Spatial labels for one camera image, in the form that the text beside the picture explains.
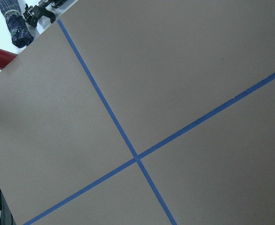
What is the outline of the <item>folded blue plaid umbrella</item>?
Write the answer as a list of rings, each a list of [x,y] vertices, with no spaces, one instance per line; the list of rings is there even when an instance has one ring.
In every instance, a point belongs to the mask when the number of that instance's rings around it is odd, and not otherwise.
[[[18,48],[31,44],[34,37],[26,26],[19,2],[17,0],[0,0],[0,11],[5,18],[12,44]]]

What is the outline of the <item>crossing blue tape line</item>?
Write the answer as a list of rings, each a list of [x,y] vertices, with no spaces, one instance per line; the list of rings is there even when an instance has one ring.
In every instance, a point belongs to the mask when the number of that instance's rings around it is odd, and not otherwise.
[[[271,75],[269,75],[267,78],[259,81],[252,87],[246,89],[245,91],[241,92],[240,94],[236,95],[235,97],[231,98],[227,102],[223,103],[222,105],[218,106],[217,108],[213,109],[212,111],[206,113],[205,115],[201,116],[197,120],[193,121],[192,123],[188,124],[187,126],[183,127],[179,131],[175,132],[174,134],[168,136],[167,138],[163,139],[162,141],[158,142],[154,146],[150,147],[149,149],[145,150],[143,153],[138,155],[138,159],[142,159],[148,155],[150,155],[152,152],[156,151],[157,149],[161,148],[162,146],[170,143],[174,139],[178,138],[179,136],[183,135],[184,133],[190,131],[194,127],[200,125],[201,123],[207,121],[211,117],[215,116],[219,112],[223,111],[224,109],[228,108],[229,106],[235,104],[239,100],[245,98],[246,96],[250,95],[251,93],[255,92],[256,90],[260,89],[264,85],[270,83],[275,79],[275,72]],[[26,225],[32,225],[41,218],[49,215],[50,213],[54,212],[58,208],[62,207],[63,205],[67,204],[68,202],[72,201],[73,199],[79,197],[83,193],[86,193],[87,191],[91,190],[92,188],[98,186],[100,183],[104,182],[105,180],[109,179],[110,177],[114,176],[115,174],[121,172],[122,170],[128,168],[130,165],[136,163],[136,159],[130,159],[129,161],[125,162],[124,164],[118,166],[114,170],[110,171],[109,173],[105,174],[104,176],[100,177],[99,179],[95,180],[94,182],[88,184],[81,190],[75,192],[74,194],[70,195],[66,199],[62,200],[61,202],[55,204],[51,208],[47,209],[46,211],[42,212],[41,214],[37,215],[33,219],[27,221]]]

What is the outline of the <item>black tripod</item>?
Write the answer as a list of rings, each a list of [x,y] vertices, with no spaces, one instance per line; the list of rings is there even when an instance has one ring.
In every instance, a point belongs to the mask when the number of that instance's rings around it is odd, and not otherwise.
[[[38,20],[45,16],[50,19],[50,23],[54,23],[56,15],[46,8],[50,5],[52,8],[58,9],[66,2],[67,0],[40,0],[38,4],[34,6],[28,6],[28,4],[25,4],[25,11],[23,13],[25,22],[36,28]]]

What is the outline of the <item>long blue tape line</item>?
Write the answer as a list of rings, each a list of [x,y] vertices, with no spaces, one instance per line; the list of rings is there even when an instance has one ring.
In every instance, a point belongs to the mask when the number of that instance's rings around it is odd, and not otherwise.
[[[119,131],[119,133],[121,134],[123,140],[125,141],[127,147],[129,148],[135,162],[138,164],[142,174],[144,175],[144,177],[146,178],[148,184],[150,185],[154,195],[156,196],[157,200],[159,201],[161,207],[163,208],[167,218],[169,219],[170,223],[172,225],[177,225],[177,222],[175,220],[175,218],[173,217],[171,211],[169,210],[167,204],[165,203],[163,197],[161,196],[160,192],[158,191],[156,185],[154,184],[149,172],[147,171],[146,167],[144,166],[144,164],[141,161],[141,158],[138,156],[135,148],[133,147],[131,141],[129,140],[128,136],[126,135],[124,129],[122,128],[120,122],[118,121],[117,117],[115,116],[113,110],[111,109],[109,103],[107,102],[105,96],[103,95],[102,91],[100,90],[97,82],[95,81],[93,75],[91,74],[91,72],[89,71],[89,68],[87,66],[87,64],[85,63],[84,59],[82,58],[81,54],[79,53],[75,43],[73,42],[72,38],[70,37],[67,29],[65,28],[63,22],[59,19],[58,20],[58,24],[63,32],[63,34],[65,35],[68,43],[70,44],[73,52],[75,53],[79,63],[81,64],[84,72],[86,73],[87,77],[89,78],[91,84],[93,85],[95,91],[97,92],[100,100],[102,101],[103,105],[105,106],[109,116],[111,117],[113,123],[115,124],[117,130]]]

